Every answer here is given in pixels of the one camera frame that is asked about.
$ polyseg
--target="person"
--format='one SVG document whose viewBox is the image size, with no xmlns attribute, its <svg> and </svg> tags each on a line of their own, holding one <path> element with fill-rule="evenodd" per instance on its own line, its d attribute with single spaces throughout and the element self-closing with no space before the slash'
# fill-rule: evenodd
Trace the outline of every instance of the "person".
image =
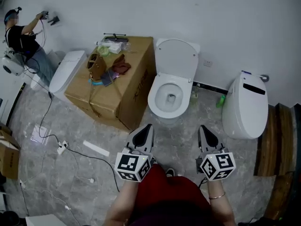
<svg viewBox="0 0 301 226">
<path fill-rule="evenodd" d="M 28 25 L 17 26 L 18 13 L 15 10 L 8 11 L 4 17 L 5 40 L 10 48 L 23 54 L 23 63 L 33 69 L 45 85 L 49 86 L 56 67 L 51 63 L 44 49 L 36 42 L 35 35 L 30 36 L 42 17 L 43 13 L 40 13 Z"/>
<path fill-rule="evenodd" d="M 141 183 L 125 181 L 104 226 L 235 226 L 222 183 L 208 181 L 209 200 L 185 177 L 153 164 Z"/>
</svg>

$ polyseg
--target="gray tile floor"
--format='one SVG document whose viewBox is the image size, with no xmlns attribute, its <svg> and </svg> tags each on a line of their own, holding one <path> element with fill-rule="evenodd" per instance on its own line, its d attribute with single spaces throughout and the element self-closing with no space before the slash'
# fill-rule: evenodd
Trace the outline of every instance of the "gray tile floor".
<svg viewBox="0 0 301 226">
<path fill-rule="evenodd" d="M 215 107 L 221 94 L 205 89 L 194 90 L 198 98 L 190 100 L 189 108 L 172 128 L 160 123 L 150 109 L 146 109 L 141 124 L 154 125 L 154 155 L 164 168 L 173 167 L 179 175 L 199 184 L 203 177 L 197 175 L 195 169 L 195 158 L 199 154 L 196 131 L 201 124 L 216 130 L 234 153 L 237 164 L 236 171 L 223 182 L 237 223 L 261 217 L 275 178 L 253 176 L 257 141 L 228 138 L 222 129 L 222 110 Z M 59 156 L 55 138 L 49 138 L 43 144 L 30 140 L 34 126 L 40 124 L 49 103 L 46 93 L 25 87 L 10 122 L 13 135 L 22 148 L 19 178 L 25 181 L 24 195 L 29 214 L 55 214 L 66 225 L 76 225 L 65 201 L 81 225 L 102 225 L 106 211 L 118 193 L 109 166 L 102 161 L 72 155 L 69 151 Z M 71 149 L 106 159 L 112 165 L 127 138 L 127 133 L 94 122 L 74 105 L 57 98 L 54 98 L 43 126 L 56 134 L 60 141 L 67 140 Z M 109 151 L 110 156 L 102 156 L 85 147 L 84 140 Z M 86 178 L 93 178 L 95 182 L 91 184 Z M 119 178 L 117 182 L 121 187 L 123 182 Z M 5 189 L 9 194 L 9 209 L 24 217 L 26 208 L 19 183 L 8 180 Z M 207 196 L 206 185 L 202 186 L 202 192 Z"/>
</svg>

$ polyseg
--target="bracelet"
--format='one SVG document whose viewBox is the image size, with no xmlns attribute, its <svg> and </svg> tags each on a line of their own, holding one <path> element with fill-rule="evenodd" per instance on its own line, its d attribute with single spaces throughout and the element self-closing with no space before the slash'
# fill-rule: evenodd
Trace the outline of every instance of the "bracelet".
<svg viewBox="0 0 301 226">
<path fill-rule="evenodd" d="M 221 196 L 219 196 L 219 197 L 214 197 L 214 198 L 210 198 L 210 197 L 209 197 L 209 199 L 211 200 L 211 199 L 221 198 L 221 197 L 223 197 L 225 194 L 226 194 L 226 192 L 224 192 L 223 195 L 221 195 Z"/>
</svg>

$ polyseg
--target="gray pants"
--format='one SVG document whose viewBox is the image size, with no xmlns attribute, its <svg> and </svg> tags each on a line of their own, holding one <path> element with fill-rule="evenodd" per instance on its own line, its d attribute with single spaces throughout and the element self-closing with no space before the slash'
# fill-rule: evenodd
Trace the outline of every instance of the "gray pants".
<svg viewBox="0 0 301 226">
<path fill-rule="evenodd" d="M 27 61 L 27 67 L 37 72 L 38 76 L 41 78 L 44 84 L 49 87 L 57 67 L 51 63 L 44 49 L 42 49 L 41 47 L 38 48 L 37 52 L 32 56 L 32 58 Z"/>
</svg>

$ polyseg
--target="wooden panel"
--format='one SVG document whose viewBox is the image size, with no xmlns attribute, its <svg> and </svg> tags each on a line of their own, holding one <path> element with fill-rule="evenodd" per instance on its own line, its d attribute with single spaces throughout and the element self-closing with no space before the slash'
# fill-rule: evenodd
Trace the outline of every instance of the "wooden panel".
<svg viewBox="0 0 301 226">
<path fill-rule="evenodd" d="M 279 220 L 283 216 L 287 207 L 292 180 L 293 173 L 276 177 L 274 188 L 264 213 L 265 218 Z"/>
<path fill-rule="evenodd" d="M 258 138 L 258 148 L 255 163 L 255 176 L 268 177 L 275 174 L 277 157 L 276 111 L 269 105 L 266 128 Z"/>
<path fill-rule="evenodd" d="M 277 158 L 275 175 L 285 175 L 293 159 L 293 122 L 290 108 L 278 104 L 277 117 Z"/>
</svg>

